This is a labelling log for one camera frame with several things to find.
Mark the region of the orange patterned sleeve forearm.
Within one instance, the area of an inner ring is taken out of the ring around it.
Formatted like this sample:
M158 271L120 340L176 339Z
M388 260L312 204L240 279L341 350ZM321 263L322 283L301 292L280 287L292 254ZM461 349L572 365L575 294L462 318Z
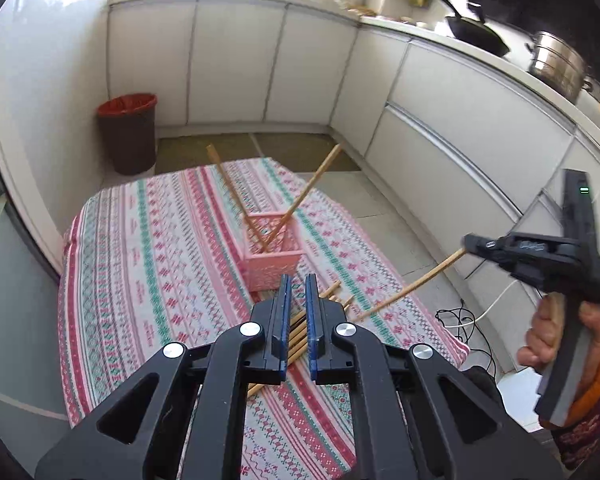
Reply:
M600 365L588 390L571 405L565 426L540 419L550 430L560 460L581 479L600 479Z

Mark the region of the person's right hand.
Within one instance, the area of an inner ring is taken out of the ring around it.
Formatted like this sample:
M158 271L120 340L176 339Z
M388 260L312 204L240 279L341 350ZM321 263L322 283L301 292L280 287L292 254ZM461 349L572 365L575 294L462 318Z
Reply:
M577 388L577 397L583 396L594 385L600 370L600 305L582 302L579 318L591 335L584 369ZM564 298L557 292L545 295L531 319L526 333L526 344L517 352L518 363L542 373L557 356L564 333Z

